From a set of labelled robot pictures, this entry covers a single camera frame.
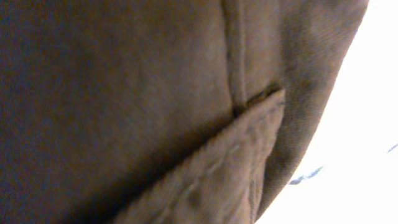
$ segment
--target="clothing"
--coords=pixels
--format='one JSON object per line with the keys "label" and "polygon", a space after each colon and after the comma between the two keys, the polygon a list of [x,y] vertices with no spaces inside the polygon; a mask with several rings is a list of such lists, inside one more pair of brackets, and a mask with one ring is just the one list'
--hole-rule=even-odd
{"label": "clothing", "polygon": [[1,223],[254,223],[367,3],[1,3]]}

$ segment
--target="pocket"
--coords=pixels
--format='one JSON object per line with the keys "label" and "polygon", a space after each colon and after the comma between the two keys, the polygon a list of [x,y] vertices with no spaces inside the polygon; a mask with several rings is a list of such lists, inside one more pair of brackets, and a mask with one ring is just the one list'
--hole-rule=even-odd
{"label": "pocket", "polygon": [[253,200],[252,191],[262,190],[258,178],[264,176],[283,112],[284,90],[252,105],[113,223],[254,222],[260,198]]}

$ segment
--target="stitch line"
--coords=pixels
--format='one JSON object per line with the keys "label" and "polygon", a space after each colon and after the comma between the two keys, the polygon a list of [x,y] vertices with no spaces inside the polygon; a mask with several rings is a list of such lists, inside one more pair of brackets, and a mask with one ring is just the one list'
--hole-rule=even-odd
{"label": "stitch line", "polygon": [[[250,130],[254,125],[257,125],[257,123],[259,121],[265,121],[269,114],[274,113],[276,111],[276,108],[279,108],[282,105],[284,105],[284,104],[283,103],[276,104],[274,107],[270,108],[269,111],[267,111],[264,115],[262,115],[259,119],[257,119],[256,122],[253,122],[252,125],[248,126],[246,128],[246,130],[244,131],[244,134],[241,136],[241,139],[246,137],[246,135],[248,134],[248,130]],[[201,180],[203,180],[204,178],[208,177],[212,173],[216,172],[220,167],[222,167],[223,164],[224,164],[225,159],[227,158],[227,156],[233,154],[238,149],[240,149],[240,145],[241,145],[241,143],[232,144],[232,147],[230,147],[225,152],[224,156],[219,158],[218,161],[212,163],[212,165],[209,166],[208,168],[206,168],[205,171],[201,175],[197,176],[188,185],[188,187],[185,188],[182,191],[182,194],[181,194],[181,196],[179,198],[177,198],[176,200],[170,202],[163,209],[163,211],[157,217],[154,218],[153,223],[162,224],[164,222],[165,218],[167,218],[174,211],[174,209],[177,207],[178,203],[182,199],[185,199],[186,197],[188,197],[200,185],[200,181]]]}

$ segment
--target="brown fabric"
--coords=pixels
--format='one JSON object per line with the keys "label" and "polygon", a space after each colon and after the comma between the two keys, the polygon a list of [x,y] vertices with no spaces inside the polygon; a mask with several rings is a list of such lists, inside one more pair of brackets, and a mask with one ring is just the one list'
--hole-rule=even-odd
{"label": "brown fabric", "polygon": [[[276,144],[258,163],[266,168],[245,175],[262,146],[244,147],[225,160],[222,178],[204,180],[202,207],[182,199],[164,221],[252,223],[301,160],[366,5],[2,2],[0,222],[122,223],[142,210],[127,220],[146,222],[231,138],[249,141],[246,127],[285,89]],[[279,116],[258,124],[263,144],[273,143]]]}

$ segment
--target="bright white surface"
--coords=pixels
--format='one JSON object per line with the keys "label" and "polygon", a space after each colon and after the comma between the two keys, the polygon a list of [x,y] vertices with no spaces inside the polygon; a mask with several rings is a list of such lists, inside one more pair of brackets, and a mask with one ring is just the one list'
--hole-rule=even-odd
{"label": "bright white surface", "polygon": [[398,1],[371,0],[296,174],[257,222],[398,223]]}

